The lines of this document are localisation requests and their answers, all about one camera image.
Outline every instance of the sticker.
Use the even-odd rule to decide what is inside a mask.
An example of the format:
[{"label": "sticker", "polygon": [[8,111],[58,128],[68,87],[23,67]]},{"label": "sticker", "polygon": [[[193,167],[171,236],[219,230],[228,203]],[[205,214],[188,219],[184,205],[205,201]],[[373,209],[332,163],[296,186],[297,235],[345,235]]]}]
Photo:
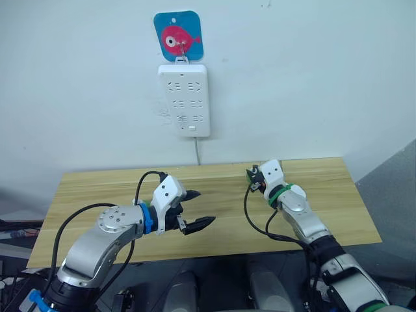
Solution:
[{"label": "sticker", "polygon": [[163,56],[170,62],[182,55],[189,60],[203,57],[200,17],[194,11],[158,13],[153,19]]}]

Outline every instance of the power strip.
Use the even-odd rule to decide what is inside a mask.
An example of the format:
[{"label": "power strip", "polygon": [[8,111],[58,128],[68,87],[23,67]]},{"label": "power strip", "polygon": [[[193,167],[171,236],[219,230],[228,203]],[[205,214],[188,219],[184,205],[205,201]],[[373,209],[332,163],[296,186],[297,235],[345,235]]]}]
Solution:
[{"label": "power strip", "polygon": [[201,64],[160,65],[158,75],[177,134],[209,137],[207,68]]}]

